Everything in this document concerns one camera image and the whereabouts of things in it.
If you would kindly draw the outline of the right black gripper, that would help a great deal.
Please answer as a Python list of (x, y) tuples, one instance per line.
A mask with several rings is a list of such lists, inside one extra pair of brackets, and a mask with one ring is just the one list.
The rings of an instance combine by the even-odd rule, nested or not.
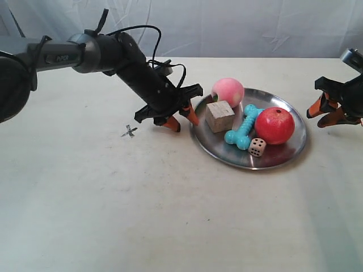
[(315, 89), (323, 91), (307, 110), (307, 118), (327, 113), (317, 123), (320, 128), (333, 125), (358, 125), (362, 119), (362, 75), (345, 82), (326, 77), (315, 81)]

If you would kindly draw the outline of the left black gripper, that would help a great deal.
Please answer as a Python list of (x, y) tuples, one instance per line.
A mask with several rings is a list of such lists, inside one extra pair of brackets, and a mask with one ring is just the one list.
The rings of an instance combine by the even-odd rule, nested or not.
[(180, 123), (172, 116), (179, 111), (192, 125), (198, 126), (199, 119), (190, 103), (190, 99), (203, 95), (200, 84), (172, 88), (167, 87), (150, 92), (141, 99), (146, 105), (134, 114), (134, 119), (141, 123), (147, 118), (154, 118), (154, 124), (164, 126), (173, 132), (180, 132)]

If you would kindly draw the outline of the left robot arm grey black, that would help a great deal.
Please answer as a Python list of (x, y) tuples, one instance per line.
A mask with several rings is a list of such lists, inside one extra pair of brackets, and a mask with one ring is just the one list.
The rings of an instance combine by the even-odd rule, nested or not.
[(199, 119), (191, 99), (203, 95), (199, 84), (184, 87), (185, 74), (177, 85), (168, 76), (169, 60), (147, 60), (133, 37), (124, 31), (109, 35), (86, 30), (68, 41), (56, 42), (49, 36), (41, 39), (1, 37), (1, 122), (15, 117), (37, 89), (37, 73), (72, 67), (81, 74), (117, 75), (146, 105), (134, 114), (137, 122), (151, 118), (157, 126), (179, 132), (174, 117), (178, 112), (193, 125)]

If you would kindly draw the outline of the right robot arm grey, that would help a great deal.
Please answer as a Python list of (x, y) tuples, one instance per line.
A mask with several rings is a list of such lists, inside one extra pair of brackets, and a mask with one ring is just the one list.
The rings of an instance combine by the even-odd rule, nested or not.
[(317, 123), (319, 128), (362, 124), (362, 54), (357, 49), (348, 48), (340, 59), (360, 74), (345, 83), (324, 76), (315, 81), (315, 89), (321, 90), (322, 94), (308, 108), (306, 115), (309, 119), (321, 115)]

